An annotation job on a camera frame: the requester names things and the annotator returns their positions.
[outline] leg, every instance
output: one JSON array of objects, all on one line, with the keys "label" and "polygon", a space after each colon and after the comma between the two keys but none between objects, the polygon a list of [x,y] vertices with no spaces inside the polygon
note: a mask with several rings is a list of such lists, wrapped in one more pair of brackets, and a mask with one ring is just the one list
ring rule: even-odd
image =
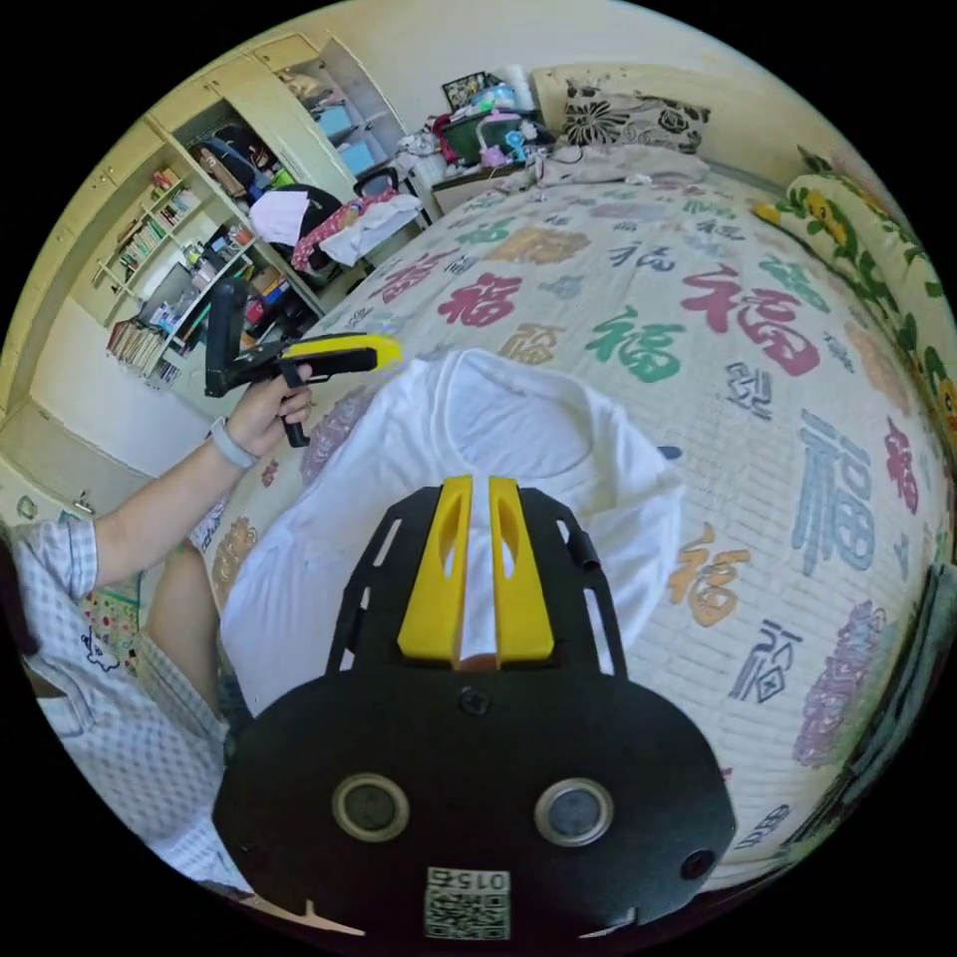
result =
[{"label": "leg", "polygon": [[219,613],[202,555],[188,543],[166,559],[147,632],[203,701],[219,714],[216,634]]}]

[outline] blanket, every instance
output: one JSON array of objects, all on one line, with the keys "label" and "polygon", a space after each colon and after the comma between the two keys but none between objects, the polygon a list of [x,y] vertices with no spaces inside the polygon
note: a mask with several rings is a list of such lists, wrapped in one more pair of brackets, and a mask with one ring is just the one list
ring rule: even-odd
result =
[{"label": "blanket", "polygon": [[[724,769],[739,832],[710,888],[819,840],[803,824],[882,700],[927,569],[952,543],[937,414],[854,288],[752,215],[779,199],[714,171],[490,191],[312,330],[386,333],[427,360],[476,347],[570,373],[675,463],[681,547],[628,669],[699,725]],[[220,607],[380,383],[317,386],[309,448],[277,450],[206,524]]]}]

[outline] qr code label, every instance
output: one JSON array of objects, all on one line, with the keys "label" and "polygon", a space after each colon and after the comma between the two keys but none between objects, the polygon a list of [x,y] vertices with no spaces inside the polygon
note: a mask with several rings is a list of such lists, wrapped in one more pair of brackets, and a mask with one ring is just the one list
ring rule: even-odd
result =
[{"label": "qr code label", "polygon": [[438,940],[508,940],[510,890],[506,870],[430,867],[426,936]]}]

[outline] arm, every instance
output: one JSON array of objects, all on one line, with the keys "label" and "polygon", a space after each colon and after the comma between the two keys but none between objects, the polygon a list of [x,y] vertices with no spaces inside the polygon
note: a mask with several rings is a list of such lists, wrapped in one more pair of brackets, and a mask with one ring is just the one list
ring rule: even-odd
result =
[{"label": "arm", "polygon": [[[305,367],[300,374],[308,378],[310,370]],[[251,386],[229,417],[227,430],[243,449],[264,456],[282,440],[279,417],[303,422],[309,399],[308,387],[290,389],[281,377]],[[242,475],[242,469],[207,441],[116,511],[97,519],[97,587],[157,564]]]}]

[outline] yellow bracket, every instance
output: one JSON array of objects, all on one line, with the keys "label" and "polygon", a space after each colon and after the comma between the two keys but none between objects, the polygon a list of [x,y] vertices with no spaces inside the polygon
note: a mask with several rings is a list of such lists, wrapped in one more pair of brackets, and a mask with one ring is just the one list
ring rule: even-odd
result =
[{"label": "yellow bracket", "polygon": [[[545,661],[554,650],[555,640],[517,484],[510,478],[491,478],[488,481],[488,505],[491,511],[498,666]],[[511,552],[514,566],[508,576],[505,574],[504,545]]]},{"label": "yellow bracket", "polygon": [[[448,478],[399,632],[399,649],[407,658],[449,662],[453,667],[459,661],[471,516],[472,479]],[[446,575],[453,548],[452,569]]]},{"label": "yellow bracket", "polygon": [[282,351],[281,359],[303,359],[323,353],[349,352],[353,349],[373,349],[376,353],[376,368],[383,369],[402,362],[402,346],[391,336],[378,333],[356,333],[344,336],[323,336],[294,342]]}]

